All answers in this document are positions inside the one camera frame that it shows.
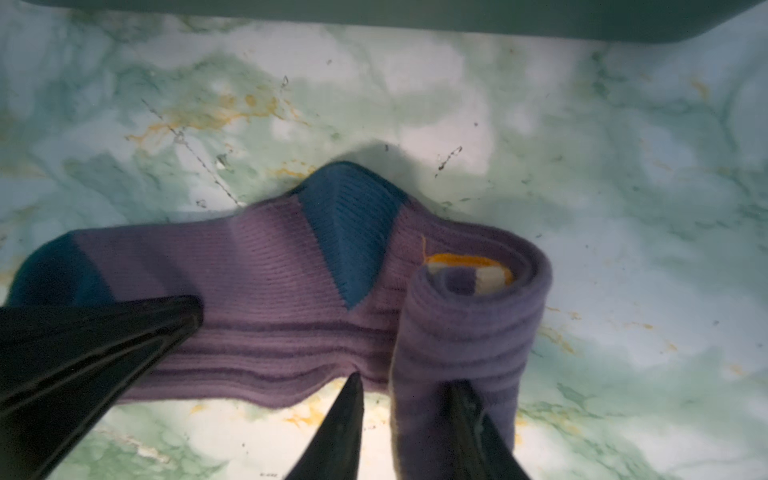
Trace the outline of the purple teal sock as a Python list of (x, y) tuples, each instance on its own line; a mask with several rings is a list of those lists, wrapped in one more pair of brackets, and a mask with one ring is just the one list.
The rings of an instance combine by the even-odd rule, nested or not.
[(377, 174), (328, 164), (218, 219), (75, 230), (34, 251), (10, 307), (189, 295), (200, 330), (129, 401), (303, 401), (358, 373), (392, 402), (402, 479), (447, 479), (447, 397), (471, 384), (507, 446), (552, 283), (545, 254), (494, 227), (429, 212)]

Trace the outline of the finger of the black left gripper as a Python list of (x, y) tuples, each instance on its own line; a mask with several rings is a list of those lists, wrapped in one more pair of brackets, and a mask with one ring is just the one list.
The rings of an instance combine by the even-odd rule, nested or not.
[(46, 478), (202, 321), (189, 296), (2, 308), (2, 478)]

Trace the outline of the green compartment tray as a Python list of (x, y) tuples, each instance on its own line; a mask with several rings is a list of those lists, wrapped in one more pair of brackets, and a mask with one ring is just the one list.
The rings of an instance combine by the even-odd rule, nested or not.
[(69, 0), (116, 10), (580, 40), (671, 43), (757, 6), (755, 0)]

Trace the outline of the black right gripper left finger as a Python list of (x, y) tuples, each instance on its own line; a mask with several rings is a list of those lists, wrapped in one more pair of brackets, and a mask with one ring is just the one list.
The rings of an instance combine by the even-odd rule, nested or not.
[(364, 388), (350, 375), (286, 480), (355, 480), (363, 433)]

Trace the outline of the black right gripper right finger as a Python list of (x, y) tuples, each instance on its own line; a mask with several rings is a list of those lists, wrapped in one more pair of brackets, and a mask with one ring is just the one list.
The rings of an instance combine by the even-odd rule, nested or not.
[(468, 381), (448, 385), (452, 478), (529, 480)]

